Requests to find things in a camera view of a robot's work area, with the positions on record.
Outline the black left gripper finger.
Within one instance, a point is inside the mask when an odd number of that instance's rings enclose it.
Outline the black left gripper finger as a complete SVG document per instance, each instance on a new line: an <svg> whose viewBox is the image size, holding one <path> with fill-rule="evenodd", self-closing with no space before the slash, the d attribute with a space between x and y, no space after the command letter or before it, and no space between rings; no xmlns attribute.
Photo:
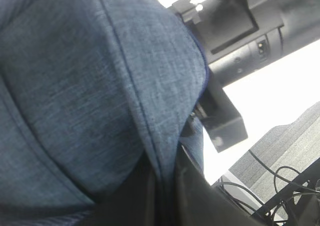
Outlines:
<svg viewBox="0 0 320 226"><path fill-rule="evenodd" d="M144 170L140 225L160 225L156 181L144 154L139 161ZM219 186L205 180L199 165L184 146L177 150L174 169L173 212L176 225L259 225L245 209Z"/></svg>

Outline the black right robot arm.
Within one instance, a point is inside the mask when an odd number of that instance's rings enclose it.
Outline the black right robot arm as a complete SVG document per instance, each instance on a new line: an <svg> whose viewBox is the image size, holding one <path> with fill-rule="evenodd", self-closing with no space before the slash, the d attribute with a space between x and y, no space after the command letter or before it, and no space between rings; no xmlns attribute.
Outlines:
<svg viewBox="0 0 320 226"><path fill-rule="evenodd" d="M170 10L204 50L208 81L194 112L218 152L248 136L224 86L320 37L320 0L178 0Z"/></svg>

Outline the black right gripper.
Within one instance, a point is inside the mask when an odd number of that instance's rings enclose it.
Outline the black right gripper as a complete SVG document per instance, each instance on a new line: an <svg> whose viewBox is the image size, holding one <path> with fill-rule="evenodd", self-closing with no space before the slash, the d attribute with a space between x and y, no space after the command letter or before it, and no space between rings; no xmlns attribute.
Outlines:
<svg viewBox="0 0 320 226"><path fill-rule="evenodd" d="M194 112L217 152L225 151L248 138L243 117L212 71L209 71L207 85Z"/></svg>

